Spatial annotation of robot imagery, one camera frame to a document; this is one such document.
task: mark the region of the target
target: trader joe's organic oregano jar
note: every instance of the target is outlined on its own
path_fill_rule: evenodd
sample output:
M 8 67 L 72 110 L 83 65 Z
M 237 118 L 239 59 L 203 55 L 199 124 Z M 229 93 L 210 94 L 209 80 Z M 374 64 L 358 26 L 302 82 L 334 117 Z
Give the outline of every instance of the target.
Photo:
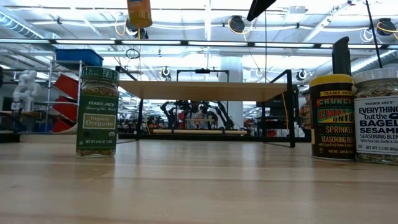
M 84 67 L 81 79 L 76 155 L 114 156 L 119 73 L 102 67 Z
M 398 69 L 354 76 L 357 159 L 398 165 Z

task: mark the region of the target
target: jar lid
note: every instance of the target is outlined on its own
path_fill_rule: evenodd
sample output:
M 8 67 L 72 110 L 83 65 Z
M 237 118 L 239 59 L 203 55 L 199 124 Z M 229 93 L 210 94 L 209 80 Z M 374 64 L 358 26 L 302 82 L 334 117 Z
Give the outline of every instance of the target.
M 81 79 L 101 79 L 117 83 L 119 81 L 119 72 L 97 66 L 83 67 L 81 71 Z
M 333 83 L 352 83 L 353 79 L 345 74 L 322 75 L 310 81 L 310 86 L 333 84 Z
M 378 68 L 354 75 L 354 84 L 367 81 L 382 80 L 386 78 L 398 78 L 398 68 Z

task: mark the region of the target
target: white column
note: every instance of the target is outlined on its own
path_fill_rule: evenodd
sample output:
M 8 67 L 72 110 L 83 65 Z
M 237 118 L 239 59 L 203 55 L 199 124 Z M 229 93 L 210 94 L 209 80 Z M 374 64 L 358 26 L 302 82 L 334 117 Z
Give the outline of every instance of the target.
M 229 70 L 229 82 L 243 82 L 243 66 L 242 57 L 222 57 L 220 70 Z M 218 74 L 219 82 L 227 82 L 227 75 L 225 73 Z M 243 127 L 243 102 L 229 101 L 229 117 L 235 122 L 235 129 Z M 222 127 L 224 124 L 221 119 L 218 119 L 218 126 Z

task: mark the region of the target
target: white robot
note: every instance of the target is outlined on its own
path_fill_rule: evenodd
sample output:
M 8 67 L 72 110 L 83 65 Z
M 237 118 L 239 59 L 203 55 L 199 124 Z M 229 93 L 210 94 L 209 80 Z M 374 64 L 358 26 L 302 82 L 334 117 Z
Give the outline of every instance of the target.
M 24 111 L 32 111 L 34 97 L 38 96 L 41 87 L 35 83 L 36 71 L 24 71 L 19 75 L 18 86 L 12 94 L 12 110 L 20 110 L 22 101 L 25 101 Z

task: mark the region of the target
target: yellow lid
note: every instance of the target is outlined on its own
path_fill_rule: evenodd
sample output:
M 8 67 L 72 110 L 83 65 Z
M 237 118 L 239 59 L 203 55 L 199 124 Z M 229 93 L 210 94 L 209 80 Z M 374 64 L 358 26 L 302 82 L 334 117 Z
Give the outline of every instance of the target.
M 322 75 L 310 81 L 310 86 L 332 84 L 332 83 L 352 83 L 353 78 L 344 74 Z

